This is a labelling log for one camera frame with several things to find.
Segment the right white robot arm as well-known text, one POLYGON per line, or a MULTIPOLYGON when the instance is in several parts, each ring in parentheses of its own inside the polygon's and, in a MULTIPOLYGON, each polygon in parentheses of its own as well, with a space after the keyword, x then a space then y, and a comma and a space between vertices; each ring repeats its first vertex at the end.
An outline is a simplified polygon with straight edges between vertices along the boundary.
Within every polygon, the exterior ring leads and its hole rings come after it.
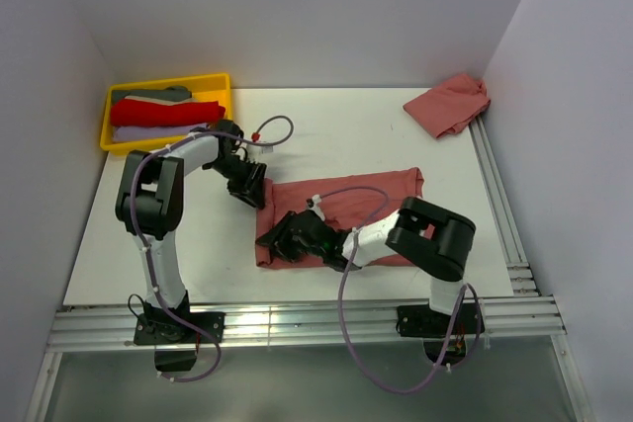
POLYGON ((282 261, 297 263, 311 256, 337 272, 401 257, 430 277, 430 326, 447 333, 461 322, 457 302, 476 231, 471 220, 419 197, 407 197, 381 219, 338 230, 325 221, 322 198, 314 195, 303 211, 287 212, 256 244, 282 261))

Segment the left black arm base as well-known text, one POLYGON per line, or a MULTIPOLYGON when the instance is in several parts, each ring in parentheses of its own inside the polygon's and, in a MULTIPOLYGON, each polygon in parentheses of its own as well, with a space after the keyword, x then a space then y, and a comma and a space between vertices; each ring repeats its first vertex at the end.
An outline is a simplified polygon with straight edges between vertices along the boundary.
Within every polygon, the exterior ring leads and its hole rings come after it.
POLYGON ((201 329, 203 333, 159 312, 157 316, 142 315, 137 321, 133 343, 154 349, 154 366, 164 373, 186 373, 198 360, 203 344, 221 343, 225 314, 217 311, 194 312, 181 319, 201 329))

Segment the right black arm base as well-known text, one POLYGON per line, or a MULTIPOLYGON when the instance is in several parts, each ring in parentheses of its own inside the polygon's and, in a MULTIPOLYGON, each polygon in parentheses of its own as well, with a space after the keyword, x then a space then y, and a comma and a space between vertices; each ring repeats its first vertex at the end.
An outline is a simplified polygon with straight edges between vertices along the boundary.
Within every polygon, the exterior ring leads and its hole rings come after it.
MULTIPOLYGON (((451 315, 436 312, 428 304, 401 305, 397 307, 396 330, 404 338, 421 338, 426 357, 435 363, 440 355, 451 315)), ((451 338, 442 365, 453 366, 462 362, 469 353, 467 338, 480 330, 484 335, 486 326, 483 317, 472 302, 463 303, 451 333, 451 338)))

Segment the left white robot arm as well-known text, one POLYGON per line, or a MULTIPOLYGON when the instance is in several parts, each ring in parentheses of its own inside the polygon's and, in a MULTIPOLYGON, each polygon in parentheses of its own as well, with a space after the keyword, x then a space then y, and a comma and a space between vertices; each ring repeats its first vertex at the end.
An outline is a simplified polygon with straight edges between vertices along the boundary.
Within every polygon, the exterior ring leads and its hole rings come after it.
POLYGON ((238 150, 243 131, 230 120, 197 127, 187 137, 154 152, 134 150, 126 158, 115 201, 115 216, 134 237, 147 284, 141 325, 155 326, 170 342, 194 328, 182 281, 175 231, 184 214, 184 181, 201 168, 226 179, 228 193, 261 210, 266 166, 238 150))

